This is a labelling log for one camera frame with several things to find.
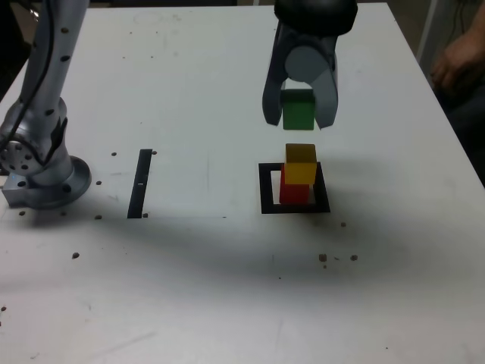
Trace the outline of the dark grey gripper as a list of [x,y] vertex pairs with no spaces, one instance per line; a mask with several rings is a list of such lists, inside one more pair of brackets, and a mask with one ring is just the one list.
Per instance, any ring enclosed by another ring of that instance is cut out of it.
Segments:
[[285,128],[333,125],[339,103],[336,43],[337,36],[308,35],[278,23],[262,96],[267,124],[280,123],[282,87],[288,78],[295,84],[285,90]]

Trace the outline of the person's hand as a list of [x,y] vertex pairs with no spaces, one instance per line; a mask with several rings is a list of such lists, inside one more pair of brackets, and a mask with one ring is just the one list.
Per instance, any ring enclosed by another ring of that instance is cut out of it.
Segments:
[[439,57],[431,72],[435,89],[447,93],[458,90],[458,81],[474,63],[474,52],[465,47],[448,47]]

